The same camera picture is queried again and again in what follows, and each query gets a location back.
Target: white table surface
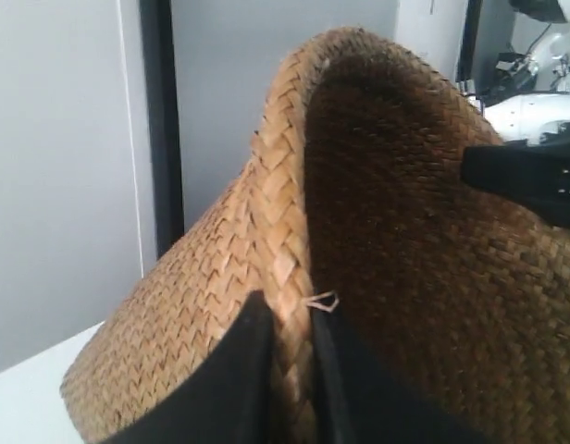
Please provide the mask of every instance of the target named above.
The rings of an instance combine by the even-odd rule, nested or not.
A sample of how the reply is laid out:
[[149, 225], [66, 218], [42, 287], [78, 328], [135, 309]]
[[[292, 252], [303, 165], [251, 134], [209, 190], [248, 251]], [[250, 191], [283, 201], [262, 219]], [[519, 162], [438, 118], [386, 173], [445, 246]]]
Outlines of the white table surface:
[[59, 386], [99, 326], [0, 373], [0, 444], [82, 444]]

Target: woven straw basket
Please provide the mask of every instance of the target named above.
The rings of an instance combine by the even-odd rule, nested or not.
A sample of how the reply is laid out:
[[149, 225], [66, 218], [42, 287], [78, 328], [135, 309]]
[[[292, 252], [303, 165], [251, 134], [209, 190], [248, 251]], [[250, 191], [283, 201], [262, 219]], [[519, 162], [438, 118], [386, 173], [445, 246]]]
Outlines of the woven straw basket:
[[570, 443], [570, 234], [459, 180], [467, 145], [501, 142], [395, 43], [341, 28], [302, 45], [241, 175], [69, 368], [82, 437], [156, 406], [261, 289], [274, 442], [314, 440], [307, 300], [335, 290], [381, 362], [447, 411], [501, 442]]

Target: woven straw texture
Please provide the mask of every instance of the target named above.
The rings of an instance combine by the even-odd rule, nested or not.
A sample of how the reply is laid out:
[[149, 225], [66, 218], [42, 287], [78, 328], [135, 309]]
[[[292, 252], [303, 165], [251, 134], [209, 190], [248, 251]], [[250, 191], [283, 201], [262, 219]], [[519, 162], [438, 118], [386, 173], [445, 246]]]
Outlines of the woven straw texture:
[[361, 29], [280, 65], [241, 175], [100, 328], [62, 395], [87, 442], [130, 425], [214, 348], [252, 289], [275, 314], [273, 442], [313, 442], [306, 299], [394, 375], [500, 442], [570, 443], [570, 235], [460, 183], [500, 143], [429, 66]]

